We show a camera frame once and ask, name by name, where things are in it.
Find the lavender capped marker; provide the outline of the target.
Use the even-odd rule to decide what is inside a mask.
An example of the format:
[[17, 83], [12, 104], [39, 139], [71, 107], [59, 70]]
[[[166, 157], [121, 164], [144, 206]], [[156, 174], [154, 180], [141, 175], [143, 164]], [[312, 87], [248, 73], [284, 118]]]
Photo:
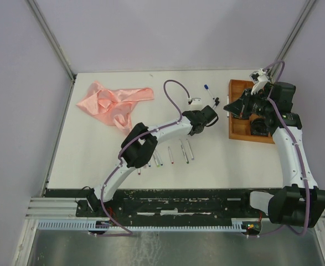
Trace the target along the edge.
[[193, 150], [192, 150], [192, 147], [190, 145], [190, 142], [188, 139], [186, 139], [186, 143], [187, 143], [187, 146], [188, 146], [188, 149], [189, 149], [189, 152], [190, 152], [190, 157], [191, 157], [191, 160], [195, 160], [195, 157], [194, 157], [194, 153], [193, 153]]

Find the lime green capped marker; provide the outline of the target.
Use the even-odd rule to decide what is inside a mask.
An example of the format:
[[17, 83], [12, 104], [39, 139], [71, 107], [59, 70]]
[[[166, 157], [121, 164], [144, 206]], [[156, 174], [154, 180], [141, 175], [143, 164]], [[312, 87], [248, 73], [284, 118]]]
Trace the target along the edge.
[[159, 159], [158, 159], [158, 156], [156, 154], [156, 152], [153, 153], [153, 160], [156, 164], [156, 167], [160, 167], [160, 162], [159, 162]]

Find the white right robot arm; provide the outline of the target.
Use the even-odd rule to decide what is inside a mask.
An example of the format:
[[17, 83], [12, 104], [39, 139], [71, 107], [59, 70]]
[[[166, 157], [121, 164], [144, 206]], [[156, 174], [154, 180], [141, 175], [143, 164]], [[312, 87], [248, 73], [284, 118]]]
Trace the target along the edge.
[[325, 209], [325, 190], [321, 190], [309, 168], [302, 141], [302, 124], [293, 113], [296, 86], [285, 82], [267, 83], [257, 93], [245, 89], [224, 110], [237, 118], [255, 114], [275, 143], [280, 159], [283, 188], [274, 195], [252, 191], [239, 203], [241, 214], [253, 216], [259, 210], [274, 224], [313, 228]]

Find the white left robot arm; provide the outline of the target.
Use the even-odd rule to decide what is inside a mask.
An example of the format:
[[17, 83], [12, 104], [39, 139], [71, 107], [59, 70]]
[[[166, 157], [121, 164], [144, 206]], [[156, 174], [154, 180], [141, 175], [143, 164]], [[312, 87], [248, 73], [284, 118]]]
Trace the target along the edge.
[[159, 144], [175, 137], [199, 134], [217, 121], [218, 114], [207, 105], [201, 110], [180, 112], [179, 118], [165, 124], [136, 124], [121, 144], [117, 164], [112, 172], [98, 186], [90, 189], [86, 196], [89, 211], [95, 216], [105, 214], [107, 202], [113, 199], [123, 181], [133, 171], [148, 164]]

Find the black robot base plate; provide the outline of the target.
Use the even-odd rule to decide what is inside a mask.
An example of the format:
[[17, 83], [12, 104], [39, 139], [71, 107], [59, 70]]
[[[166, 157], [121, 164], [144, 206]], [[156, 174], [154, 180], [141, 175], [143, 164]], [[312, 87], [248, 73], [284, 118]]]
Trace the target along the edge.
[[123, 226], [227, 225], [233, 218], [261, 221], [268, 216], [250, 206], [248, 189], [125, 190], [94, 212], [86, 199], [90, 189], [48, 189], [46, 198], [74, 198], [77, 217], [112, 217]]

